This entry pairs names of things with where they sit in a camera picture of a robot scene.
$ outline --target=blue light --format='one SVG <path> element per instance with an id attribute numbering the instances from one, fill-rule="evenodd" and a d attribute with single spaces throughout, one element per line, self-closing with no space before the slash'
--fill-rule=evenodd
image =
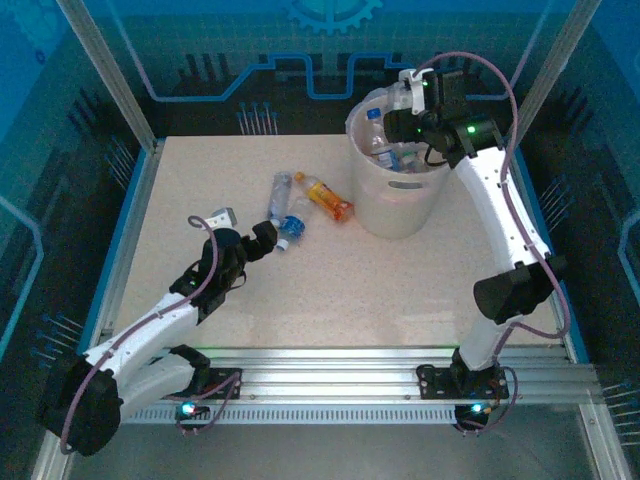
<path id="1" fill-rule="evenodd" d="M 183 415 L 193 415 L 193 412 L 196 411 L 196 405 L 193 402 L 185 402 L 180 408 Z"/>

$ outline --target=white bucket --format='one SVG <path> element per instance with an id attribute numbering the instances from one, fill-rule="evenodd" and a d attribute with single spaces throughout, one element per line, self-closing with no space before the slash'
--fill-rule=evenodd
<path id="1" fill-rule="evenodd" d="M 353 204 L 358 222 L 369 232 L 383 238 L 406 238 L 427 222 L 451 169 L 448 165 L 429 168 L 423 173 L 397 173 L 384 169 L 362 153 L 367 134 L 367 110 L 389 112 L 387 90 L 371 92 L 349 114 L 346 122 L 351 155 Z M 426 144 L 405 145 L 407 149 Z M 442 160 L 435 151 L 432 162 Z"/>

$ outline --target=orange bottle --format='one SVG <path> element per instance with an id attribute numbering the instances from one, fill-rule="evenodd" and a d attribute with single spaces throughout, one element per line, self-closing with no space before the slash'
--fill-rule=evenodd
<path id="1" fill-rule="evenodd" d="M 294 178 L 307 196 L 324 208 L 338 222 L 348 220 L 353 214 L 353 204 L 341 199 L 322 183 L 318 177 L 307 176 L 302 172 L 298 172 Z"/>

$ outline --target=bottle cap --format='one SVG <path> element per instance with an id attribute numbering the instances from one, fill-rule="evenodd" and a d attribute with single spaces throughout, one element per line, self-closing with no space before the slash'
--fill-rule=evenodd
<path id="1" fill-rule="evenodd" d="M 279 239 L 278 243 L 276 243 L 276 247 L 281 252 L 284 252 L 287 248 L 289 248 L 289 240 L 285 240 L 284 238 Z"/>
<path id="2" fill-rule="evenodd" d="M 381 116 L 382 116 L 382 113 L 380 113 L 379 108 L 372 108 L 371 110 L 367 111 L 367 118 L 369 120 L 380 118 Z"/>

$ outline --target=gear logo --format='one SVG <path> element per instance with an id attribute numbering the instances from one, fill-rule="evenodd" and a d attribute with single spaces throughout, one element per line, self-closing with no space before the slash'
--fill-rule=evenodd
<path id="1" fill-rule="evenodd" d="M 55 0 L 0 0 L 0 15 L 9 14 L 35 49 L 42 49 L 58 32 Z"/>
<path id="2" fill-rule="evenodd" d="M 285 5 L 289 20 L 298 20 L 300 28 L 311 27 L 313 33 L 328 35 L 359 28 L 363 19 L 373 18 L 376 7 L 382 7 L 381 0 L 287 0 Z"/>

